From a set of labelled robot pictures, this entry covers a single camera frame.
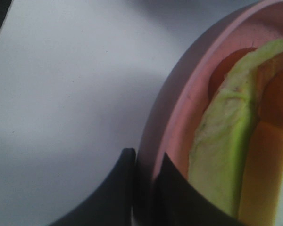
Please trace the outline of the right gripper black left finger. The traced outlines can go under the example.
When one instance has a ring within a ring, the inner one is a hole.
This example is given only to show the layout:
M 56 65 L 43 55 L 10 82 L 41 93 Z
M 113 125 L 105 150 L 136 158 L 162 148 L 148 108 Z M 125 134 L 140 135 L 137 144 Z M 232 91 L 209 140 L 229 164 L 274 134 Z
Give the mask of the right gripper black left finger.
M 52 226 L 130 226 L 136 151 L 122 150 L 100 186 L 80 205 Z

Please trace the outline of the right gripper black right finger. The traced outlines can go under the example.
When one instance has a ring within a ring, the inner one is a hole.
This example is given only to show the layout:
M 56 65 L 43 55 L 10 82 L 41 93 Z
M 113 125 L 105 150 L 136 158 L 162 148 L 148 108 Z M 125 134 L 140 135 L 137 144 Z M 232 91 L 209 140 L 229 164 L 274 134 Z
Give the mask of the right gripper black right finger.
M 201 196 L 167 154 L 157 180 L 155 226 L 242 226 Z

